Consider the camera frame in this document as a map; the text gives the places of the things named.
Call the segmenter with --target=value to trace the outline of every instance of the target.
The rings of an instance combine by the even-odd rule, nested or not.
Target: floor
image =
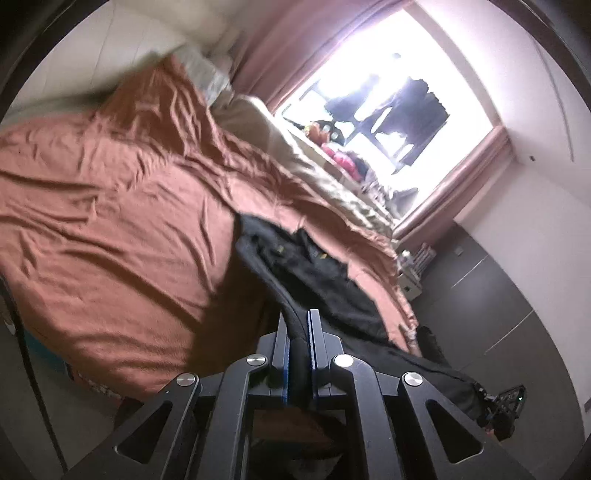
[[[96,447],[111,431],[112,400],[72,383],[64,373],[32,355],[37,381],[69,466]],[[36,480],[61,477],[22,366],[16,338],[0,323],[0,425]]]
[[[423,293],[413,302],[419,322],[436,334],[452,367],[491,394],[526,386],[523,414],[503,446],[537,479],[558,479],[584,434],[556,346],[511,279],[461,227],[436,250],[422,279]]]

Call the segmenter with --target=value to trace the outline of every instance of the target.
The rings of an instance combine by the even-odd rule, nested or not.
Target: bed
[[[272,321],[233,252],[236,215],[248,213],[305,228],[346,263],[406,349],[399,325],[416,320],[388,220],[264,106],[233,97],[201,49],[140,64],[106,100],[108,88],[30,105],[23,94],[0,131],[0,271],[33,337],[140,400],[179,372],[223,371]]]

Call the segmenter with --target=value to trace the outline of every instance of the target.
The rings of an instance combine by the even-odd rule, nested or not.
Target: wrinkled fabric
[[[0,270],[25,327],[122,395],[223,371],[269,329],[264,286],[233,248],[236,212],[305,227],[406,348],[398,325],[416,320],[387,239],[221,130],[174,56],[95,113],[0,135]]]

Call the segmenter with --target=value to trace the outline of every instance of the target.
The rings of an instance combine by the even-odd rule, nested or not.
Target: black clothing
[[[423,375],[470,418],[484,413],[467,375],[410,355],[388,340],[373,301],[347,276],[347,266],[328,256],[300,229],[294,234],[262,219],[241,215],[236,250],[281,306],[290,336],[290,401],[305,406],[311,395],[306,314],[318,309],[322,328],[340,337],[345,353],[375,371],[400,377]]]

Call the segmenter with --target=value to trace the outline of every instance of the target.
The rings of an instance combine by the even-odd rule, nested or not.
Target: black metal frame
[[[322,331],[318,310],[308,313],[308,324],[311,407],[346,412],[351,479],[533,479],[424,378],[376,374],[344,355],[340,339]],[[281,317],[257,355],[223,375],[188,375],[191,384],[182,381],[187,374],[177,377],[186,386],[177,379],[166,385],[64,480],[246,479],[254,411],[285,405],[288,349]],[[154,419],[158,427],[145,428]]]

